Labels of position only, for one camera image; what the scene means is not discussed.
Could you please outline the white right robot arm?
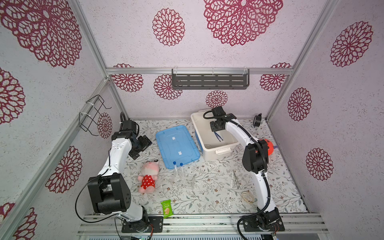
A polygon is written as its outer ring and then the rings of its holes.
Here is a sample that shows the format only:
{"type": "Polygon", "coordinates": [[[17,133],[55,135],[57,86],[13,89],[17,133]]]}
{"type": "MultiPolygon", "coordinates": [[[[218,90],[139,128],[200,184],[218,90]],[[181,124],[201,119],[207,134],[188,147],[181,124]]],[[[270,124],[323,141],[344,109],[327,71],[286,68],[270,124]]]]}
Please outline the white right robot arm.
{"type": "Polygon", "coordinates": [[[241,224],[262,232],[284,231],[285,226],[279,210],[272,199],[268,182],[268,143],[253,137],[236,119],[229,116],[212,117],[211,130],[226,130],[231,133],[244,148],[243,167],[251,174],[257,194],[257,212],[241,217],[237,222],[237,230],[244,238],[241,224]]]}

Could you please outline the glass stirring rod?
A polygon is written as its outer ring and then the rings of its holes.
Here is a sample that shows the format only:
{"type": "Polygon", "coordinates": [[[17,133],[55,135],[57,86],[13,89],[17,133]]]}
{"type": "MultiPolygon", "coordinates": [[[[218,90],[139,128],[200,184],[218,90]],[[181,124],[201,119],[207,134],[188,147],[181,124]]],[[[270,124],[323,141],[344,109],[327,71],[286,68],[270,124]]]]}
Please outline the glass stirring rod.
{"type": "Polygon", "coordinates": [[[230,188],[229,188],[229,200],[228,200],[228,208],[230,209],[232,207],[232,192],[234,187],[234,179],[235,179],[235,172],[232,171],[231,173],[231,182],[230,182],[230,188]]]}

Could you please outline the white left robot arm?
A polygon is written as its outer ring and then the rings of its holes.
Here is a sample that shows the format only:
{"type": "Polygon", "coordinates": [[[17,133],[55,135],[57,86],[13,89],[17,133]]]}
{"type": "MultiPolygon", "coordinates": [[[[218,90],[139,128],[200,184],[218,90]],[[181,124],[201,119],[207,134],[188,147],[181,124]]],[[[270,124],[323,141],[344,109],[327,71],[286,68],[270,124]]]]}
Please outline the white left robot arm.
{"type": "Polygon", "coordinates": [[[137,153],[137,135],[132,131],[118,131],[112,135],[112,146],[104,167],[87,184],[92,206],[96,214],[118,214],[136,232],[150,228],[147,211],[132,202],[131,191],[122,175],[123,163],[130,152],[137,153]]]}

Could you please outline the white plastic storage bin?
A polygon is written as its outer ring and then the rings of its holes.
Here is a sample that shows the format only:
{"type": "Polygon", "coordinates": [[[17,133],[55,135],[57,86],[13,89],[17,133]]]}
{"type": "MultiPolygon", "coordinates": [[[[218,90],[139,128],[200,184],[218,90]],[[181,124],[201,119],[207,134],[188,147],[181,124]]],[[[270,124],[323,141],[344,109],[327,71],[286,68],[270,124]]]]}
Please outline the white plastic storage bin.
{"type": "Polygon", "coordinates": [[[227,130],[217,132],[223,138],[223,141],[219,142],[210,127],[210,122],[216,119],[205,119],[203,117],[203,114],[207,111],[204,110],[191,114],[195,136],[205,161],[222,160],[233,153],[239,142],[227,130]]]}

